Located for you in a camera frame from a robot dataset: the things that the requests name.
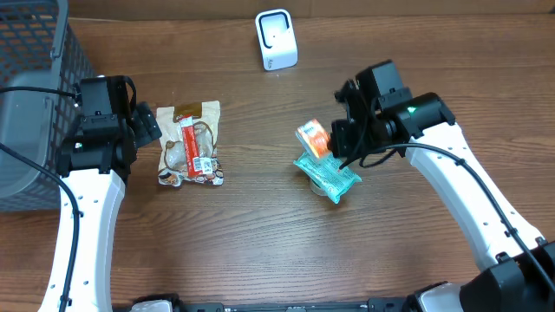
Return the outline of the beige snack bag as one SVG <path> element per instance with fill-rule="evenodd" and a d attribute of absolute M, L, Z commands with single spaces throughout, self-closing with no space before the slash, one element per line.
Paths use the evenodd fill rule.
<path fill-rule="evenodd" d="M 180 187 L 185 182 L 204 185 L 222 185 L 224 183 L 224 173 L 217 159 L 220 113 L 221 109 L 218 101 L 195 102 L 177 107 L 159 107 L 157 109 L 156 121 L 162 133 L 160 137 L 162 152 L 158 170 L 160 184 Z M 205 122 L 212 131 L 214 145 L 212 174 L 200 175 L 196 178 L 187 176 L 185 147 L 179 124 L 179 119 L 187 115 L 191 115 L 195 121 Z"/>

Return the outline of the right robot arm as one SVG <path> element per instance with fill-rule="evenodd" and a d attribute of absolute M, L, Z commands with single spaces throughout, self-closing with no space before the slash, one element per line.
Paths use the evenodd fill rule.
<path fill-rule="evenodd" d="M 329 149 L 346 166 L 381 154 L 407 159 L 434 188 L 467 240 L 480 273 L 468 283 L 417 290 L 404 311 L 552 311 L 554 245 L 507 201 L 435 93 L 413 96 L 395 64 L 370 66 L 335 93 L 346 110 Z"/>

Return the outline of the orange small box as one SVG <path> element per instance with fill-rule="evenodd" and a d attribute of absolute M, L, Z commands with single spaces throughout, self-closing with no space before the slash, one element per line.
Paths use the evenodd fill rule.
<path fill-rule="evenodd" d="M 296 136 L 305 151 L 314 159 L 323 159 L 330 154 L 330 135 L 316 119 L 307 121 L 297 128 Z"/>

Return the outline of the teal wet wipes pack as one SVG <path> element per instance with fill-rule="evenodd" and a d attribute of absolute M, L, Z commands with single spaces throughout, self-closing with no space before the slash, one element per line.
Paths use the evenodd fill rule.
<path fill-rule="evenodd" d="M 326 193 L 334 204 L 340 202 L 341 196 L 362 179 L 348 167 L 339 169 L 342 162 L 331 154 L 323 159 L 313 159 L 303 153 L 293 164 L 303 171 L 308 179 L 313 179 Z"/>

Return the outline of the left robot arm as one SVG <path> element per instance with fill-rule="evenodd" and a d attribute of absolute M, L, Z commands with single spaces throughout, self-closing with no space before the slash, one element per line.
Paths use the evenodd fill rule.
<path fill-rule="evenodd" d="M 81 80 L 81 107 L 56 152 L 60 222 L 42 311 L 110 311 L 114 230 L 137 151 L 161 136 L 125 75 Z"/>

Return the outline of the red snack bar packet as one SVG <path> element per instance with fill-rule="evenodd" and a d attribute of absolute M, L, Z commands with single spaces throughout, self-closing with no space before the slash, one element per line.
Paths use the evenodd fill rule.
<path fill-rule="evenodd" d="M 185 147 L 187 176 L 196 178 L 213 173 L 213 135 L 203 121 L 195 121 L 191 115 L 179 119 Z"/>

